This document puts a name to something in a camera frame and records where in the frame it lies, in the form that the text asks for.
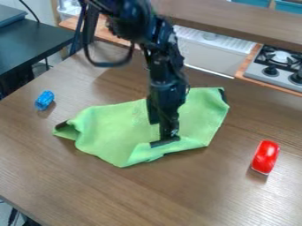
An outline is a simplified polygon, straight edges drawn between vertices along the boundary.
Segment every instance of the stove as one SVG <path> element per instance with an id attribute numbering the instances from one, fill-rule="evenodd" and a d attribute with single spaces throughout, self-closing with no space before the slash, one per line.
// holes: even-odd
<path id="1" fill-rule="evenodd" d="M 302 53 L 265 45 L 245 77 L 302 93 Z"/>

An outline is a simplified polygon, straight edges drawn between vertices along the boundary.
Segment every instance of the countertop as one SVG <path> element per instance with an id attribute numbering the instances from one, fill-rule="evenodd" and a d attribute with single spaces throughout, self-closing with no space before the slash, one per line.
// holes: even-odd
<path id="1" fill-rule="evenodd" d="M 225 0 L 151 0 L 180 26 L 302 51 L 302 15 Z"/>
<path id="2" fill-rule="evenodd" d="M 70 19 L 62 21 L 60 23 L 60 26 L 65 27 L 67 29 L 75 30 L 77 22 L 78 22 L 78 17 L 72 17 Z M 105 18 L 103 16 L 100 16 L 100 18 L 98 20 L 98 24 L 95 29 L 95 37 L 97 37 L 101 41 L 112 43 L 112 44 L 120 46 L 120 47 L 130 46 L 130 42 L 117 38 L 108 30 L 108 28 L 105 26 Z M 260 48 L 261 48 L 260 44 L 255 45 L 255 47 L 252 49 L 251 53 L 245 58 L 245 61 L 239 66 L 238 70 L 236 71 L 236 73 L 234 75 L 235 78 L 242 79 L 242 80 L 245 80 L 248 82 L 253 82 L 253 83 L 263 86 L 263 87 L 274 88 L 276 90 L 279 90 L 279 91 L 282 91 L 285 93 L 302 96 L 302 94 L 299 92 L 295 92 L 295 91 L 292 91 L 292 90 L 289 90 L 289 89 L 286 89 L 283 87 L 270 85 L 265 82 L 261 82 L 261 81 L 255 80 L 255 79 L 249 79 L 249 78 L 244 77 L 244 74 L 245 74 L 245 71 L 246 71 L 248 65 L 253 61 L 254 57 L 256 56 L 256 54 Z"/>

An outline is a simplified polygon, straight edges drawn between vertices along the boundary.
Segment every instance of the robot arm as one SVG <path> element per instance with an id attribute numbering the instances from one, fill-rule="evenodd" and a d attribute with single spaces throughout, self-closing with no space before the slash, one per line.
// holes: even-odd
<path id="1" fill-rule="evenodd" d="M 114 35 L 132 43 L 126 58 L 119 62 L 92 61 L 88 41 L 85 39 L 89 28 L 89 21 L 86 19 L 83 47 L 88 60 L 95 66 L 120 66 L 131 60 L 134 44 L 139 44 L 150 71 L 147 98 L 149 122 L 160 124 L 160 140 L 152 142 L 151 147 L 179 140 L 177 111 L 185 103 L 189 85 L 181 72 L 184 58 L 179 52 L 173 26 L 154 13 L 148 0 L 90 0 L 88 3 L 107 16 L 109 30 Z"/>

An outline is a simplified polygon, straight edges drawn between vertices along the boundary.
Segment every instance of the floor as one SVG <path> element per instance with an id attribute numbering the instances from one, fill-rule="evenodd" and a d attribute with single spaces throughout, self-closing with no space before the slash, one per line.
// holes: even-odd
<path id="1" fill-rule="evenodd" d="M 11 214 L 11 206 L 3 203 L 0 200 L 0 226 L 7 226 L 8 219 Z M 22 226 L 24 223 L 23 218 L 19 215 L 18 219 L 12 224 L 12 226 Z"/>

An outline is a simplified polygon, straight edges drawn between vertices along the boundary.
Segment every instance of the white cabinet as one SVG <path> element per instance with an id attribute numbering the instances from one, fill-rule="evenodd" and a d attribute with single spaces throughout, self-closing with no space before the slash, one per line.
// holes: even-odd
<path id="1" fill-rule="evenodd" d="M 255 45 L 251 41 L 208 35 L 182 26 L 175 26 L 175 31 L 186 65 L 231 77 L 235 76 L 238 67 Z"/>

